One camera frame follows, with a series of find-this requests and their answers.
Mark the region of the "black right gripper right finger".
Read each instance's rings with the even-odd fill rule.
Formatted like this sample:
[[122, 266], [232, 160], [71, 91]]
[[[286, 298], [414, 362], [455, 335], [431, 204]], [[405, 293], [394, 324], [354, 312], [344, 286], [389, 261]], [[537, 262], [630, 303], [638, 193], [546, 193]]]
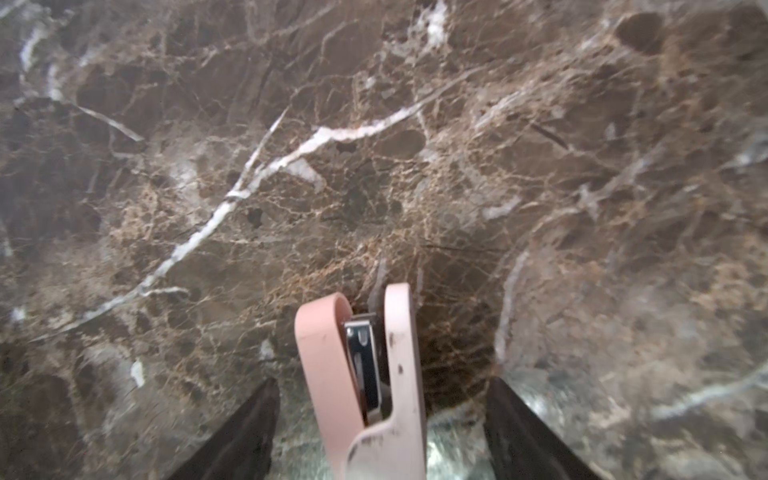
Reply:
[[486, 392], [484, 432], [498, 480], [599, 480], [499, 377]]

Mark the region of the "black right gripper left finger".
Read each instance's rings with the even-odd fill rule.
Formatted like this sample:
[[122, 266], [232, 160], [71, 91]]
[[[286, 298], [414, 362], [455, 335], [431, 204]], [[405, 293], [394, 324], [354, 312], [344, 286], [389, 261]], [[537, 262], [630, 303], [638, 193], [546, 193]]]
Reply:
[[269, 377], [169, 479], [264, 479], [279, 411], [278, 382]]

